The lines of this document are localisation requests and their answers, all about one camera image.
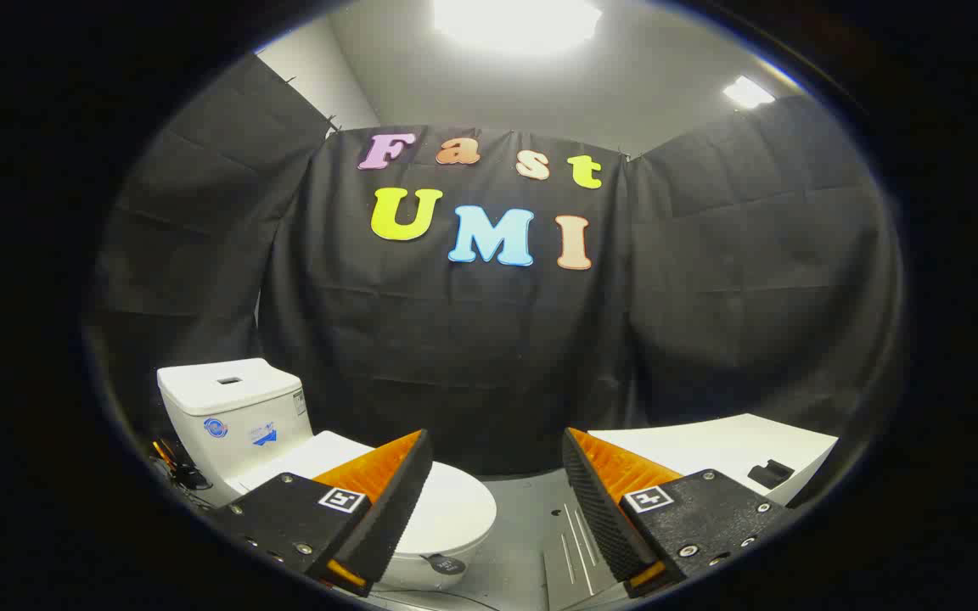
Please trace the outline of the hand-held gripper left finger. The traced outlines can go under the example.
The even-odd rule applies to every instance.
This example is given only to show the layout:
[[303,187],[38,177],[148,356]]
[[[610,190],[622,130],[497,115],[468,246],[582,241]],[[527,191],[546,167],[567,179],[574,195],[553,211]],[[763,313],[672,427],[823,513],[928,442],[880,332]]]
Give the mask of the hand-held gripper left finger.
[[234,544],[364,598],[391,564],[431,467],[430,433],[419,429],[319,475],[279,472],[205,519]]

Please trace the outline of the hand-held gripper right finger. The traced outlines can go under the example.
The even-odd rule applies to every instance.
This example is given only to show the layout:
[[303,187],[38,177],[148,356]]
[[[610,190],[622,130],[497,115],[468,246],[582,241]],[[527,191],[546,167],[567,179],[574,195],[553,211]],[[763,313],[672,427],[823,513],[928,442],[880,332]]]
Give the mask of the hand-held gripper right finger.
[[574,427],[560,449],[593,546],[630,598],[699,579],[790,519],[718,469],[679,474]]

